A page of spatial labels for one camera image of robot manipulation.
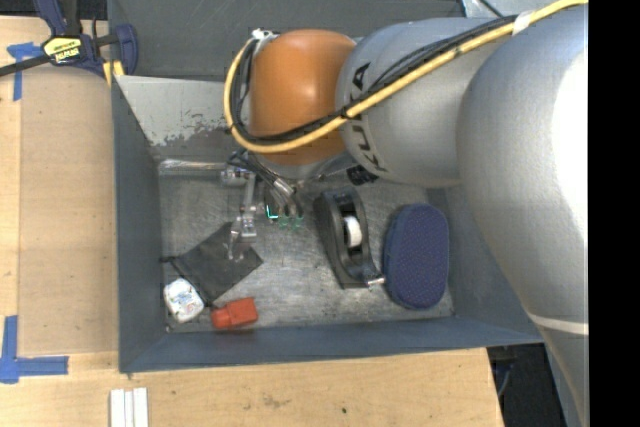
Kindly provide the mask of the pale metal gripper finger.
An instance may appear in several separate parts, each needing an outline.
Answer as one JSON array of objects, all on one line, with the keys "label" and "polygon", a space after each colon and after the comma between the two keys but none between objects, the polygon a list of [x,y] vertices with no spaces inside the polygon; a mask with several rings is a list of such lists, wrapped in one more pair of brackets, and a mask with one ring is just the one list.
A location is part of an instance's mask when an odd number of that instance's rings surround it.
[{"label": "pale metal gripper finger", "polygon": [[165,159],[158,164],[158,172],[163,177],[213,180],[230,187],[242,186],[249,178],[248,170],[226,162]]},{"label": "pale metal gripper finger", "polygon": [[253,215],[238,216],[229,229],[227,256],[229,260],[240,261],[257,240],[257,229]]}]

